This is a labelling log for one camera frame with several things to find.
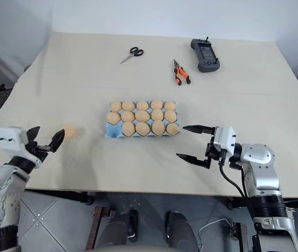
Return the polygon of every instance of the silver robotic arm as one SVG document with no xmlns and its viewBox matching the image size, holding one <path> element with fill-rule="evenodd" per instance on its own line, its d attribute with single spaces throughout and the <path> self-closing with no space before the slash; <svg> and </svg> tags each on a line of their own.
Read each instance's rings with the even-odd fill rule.
<svg viewBox="0 0 298 252">
<path fill-rule="evenodd" d="M 20 199 L 29 180 L 29 173 L 40 167 L 48 155 L 61 145 L 65 131 L 57 132 L 49 145 L 39 146 L 34 141 L 40 127 L 27 132 L 21 128 L 0 128 L 0 146 L 11 160 L 0 167 L 0 251 L 19 251 L 17 225 Z"/>
<path fill-rule="evenodd" d="M 292 251 L 298 252 L 298 238 L 293 221 L 288 218 L 282 191 L 274 169 L 275 155 L 264 144 L 236 143 L 232 127 L 186 126 L 194 133 L 213 135 L 207 145 L 206 160 L 177 153 L 185 161 L 210 168 L 211 160 L 219 161 L 220 172 L 233 184 L 246 200 L 257 232 L 253 236 L 253 251 Z M 240 170 L 244 192 L 223 172 L 225 162 Z"/>
</svg>

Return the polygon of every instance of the table surface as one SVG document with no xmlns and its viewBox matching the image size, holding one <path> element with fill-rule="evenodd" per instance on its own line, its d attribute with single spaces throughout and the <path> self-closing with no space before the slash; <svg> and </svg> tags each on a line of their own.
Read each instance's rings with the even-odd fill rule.
<svg viewBox="0 0 298 252">
<path fill-rule="evenodd" d="M 41 126 L 48 144 L 65 124 L 65 140 L 28 188 L 239 195 L 220 175 L 175 153 L 204 158 L 209 135 L 182 130 L 176 137 L 105 139 L 109 102 L 174 100 L 181 126 L 233 126 L 240 143 L 264 143 L 275 155 L 284 197 L 298 197 L 298 81 L 275 43 L 212 39 L 221 67 L 200 73 L 190 38 L 55 33 L 19 78 L 0 110 L 0 127 Z M 128 50 L 144 49 L 122 65 Z M 177 86 L 173 59 L 192 84 Z M 0 150 L 0 165 L 9 157 Z M 240 172 L 225 167 L 241 185 Z"/>
</svg>

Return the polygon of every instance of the brown egg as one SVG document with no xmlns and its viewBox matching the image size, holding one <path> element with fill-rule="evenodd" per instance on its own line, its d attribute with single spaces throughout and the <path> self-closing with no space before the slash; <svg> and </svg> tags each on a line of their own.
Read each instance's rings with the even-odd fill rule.
<svg viewBox="0 0 298 252">
<path fill-rule="evenodd" d="M 179 132 L 179 126 L 175 123 L 170 123 L 166 126 L 166 131 L 170 134 L 170 135 L 177 135 Z"/>
<path fill-rule="evenodd" d="M 123 122 L 132 122 L 135 119 L 135 116 L 130 111 L 124 111 L 121 114 L 121 118 Z"/>
<path fill-rule="evenodd" d="M 77 136 L 77 130 L 74 125 L 67 124 L 63 126 L 63 129 L 65 130 L 65 139 L 72 139 Z"/>
<path fill-rule="evenodd" d="M 150 127 L 145 122 L 139 122 L 136 124 L 136 132 L 142 137 L 145 137 L 150 132 Z"/>
<path fill-rule="evenodd" d="M 132 111 L 135 109 L 135 104 L 132 101 L 124 101 L 122 103 L 122 108 L 126 111 Z"/>
<path fill-rule="evenodd" d="M 135 126 L 131 123 L 131 122 L 125 122 L 122 125 L 122 133 L 127 136 L 130 137 L 134 134 L 135 132 Z"/>
<path fill-rule="evenodd" d="M 164 108 L 166 110 L 175 110 L 176 109 L 176 104 L 174 101 L 167 101 L 164 104 Z"/>
<path fill-rule="evenodd" d="M 169 122 L 175 122 L 177 120 L 177 114 L 173 110 L 165 111 L 164 117 Z"/>
<path fill-rule="evenodd" d="M 159 99 L 153 100 L 151 102 L 152 109 L 162 109 L 162 107 L 163 107 L 163 103 Z"/>
<path fill-rule="evenodd" d="M 116 125 L 121 120 L 121 117 L 118 113 L 111 112 L 107 114 L 107 122 L 112 125 Z"/>
<path fill-rule="evenodd" d="M 150 115 L 147 111 L 138 110 L 135 114 L 136 120 L 140 122 L 147 122 L 150 120 Z"/>
<path fill-rule="evenodd" d="M 138 110 L 147 110 L 149 108 L 149 105 L 146 101 L 139 101 L 137 102 L 136 108 Z"/>
<path fill-rule="evenodd" d="M 162 135 L 165 131 L 165 125 L 162 121 L 154 121 L 152 124 L 152 132 L 155 135 Z"/>
<path fill-rule="evenodd" d="M 118 112 L 122 109 L 122 104 L 119 101 L 112 101 L 110 104 L 110 111 L 111 112 Z"/>
<path fill-rule="evenodd" d="M 154 109 L 151 112 L 151 118 L 153 119 L 153 121 L 156 121 L 156 120 L 162 121 L 164 119 L 163 112 L 160 109 Z"/>
</svg>

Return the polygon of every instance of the black-handled scissors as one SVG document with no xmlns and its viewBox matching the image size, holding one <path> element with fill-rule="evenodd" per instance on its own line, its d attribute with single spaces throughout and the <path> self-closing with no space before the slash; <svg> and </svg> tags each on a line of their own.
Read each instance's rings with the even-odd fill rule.
<svg viewBox="0 0 298 252">
<path fill-rule="evenodd" d="M 138 47 L 132 47 L 130 49 L 130 55 L 125 58 L 120 64 L 122 64 L 124 61 L 127 61 L 128 59 L 130 59 L 131 57 L 135 56 L 135 57 L 138 57 L 138 56 L 141 56 L 143 55 L 144 51 L 142 49 L 139 49 Z"/>
</svg>

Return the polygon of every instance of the egg carton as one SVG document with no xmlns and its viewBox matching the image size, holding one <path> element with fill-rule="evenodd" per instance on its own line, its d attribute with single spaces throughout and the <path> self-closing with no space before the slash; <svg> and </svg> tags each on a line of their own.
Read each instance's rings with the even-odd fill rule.
<svg viewBox="0 0 298 252">
<path fill-rule="evenodd" d="M 165 105 L 165 100 L 161 100 L 162 103 L 163 103 L 163 108 L 161 109 L 161 111 L 163 113 L 165 113 L 166 109 L 164 108 L 164 105 Z M 136 106 L 137 106 L 137 103 L 139 101 L 133 101 L 133 103 L 135 104 L 135 109 L 132 110 L 133 114 L 135 115 L 137 111 L 139 111 Z M 151 105 L 151 102 L 152 100 L 147 100 L 146 101 L 149 105 L 149 108 L 146 110 L 150 115 L 151 115 L 151 112 L 153 111 L 152 108 L 150 108 L 150 105 Z M 121 109 L 118 111 L 118 113 L 120 115 L 122 115 L 122 113 L 124 112 L 125 110 Z M 178 120 L 178 109 L 175 109 L 174 112 L 177 114 L 177 120 L 176 122 L 174 122 L 175 124 L 177 124 L 178 126 L 180 126 L 180 122 Z M 135 132 L 132 136 L 126 136 L 122 133 L 122 126 L 123 126 L 123 121 L 119 121 L 116 125 L 112 125 L 111 123 L 107 122 L 106 123 L 106 129 L 107 129 L 107 134 L 105 134 L 105 138 L 132 138 L 132 137 L 142 137 L 142 138 L 146 138 L 146 137 L 161 137 L 161 136 L 169 136 L 169 137 L 173 137 L 172 135 L 170 135 L 167 131 L 164 131 L 164 133 L 162 135 L 156 135 L 152 132 L 152 129 L 151 129 L 151 126 L 153 124 L 153 120 L 150 118 L 149 121 L 146 122 L 147 125 L 150 126 L 150 132 L 146 135 L 146 136 L 142 136 L 140 134 L 138 134 L 137 132 Z M 139 123 L 139 121 L 137 121 L 136 119 L 133 120 L 132 122 L 135 126 L 137 123 Z M 165 127 L 170 123 L 168 120 L 166 119 L 163 119 L 163 123 L 165 125 Z"/>
</svg>

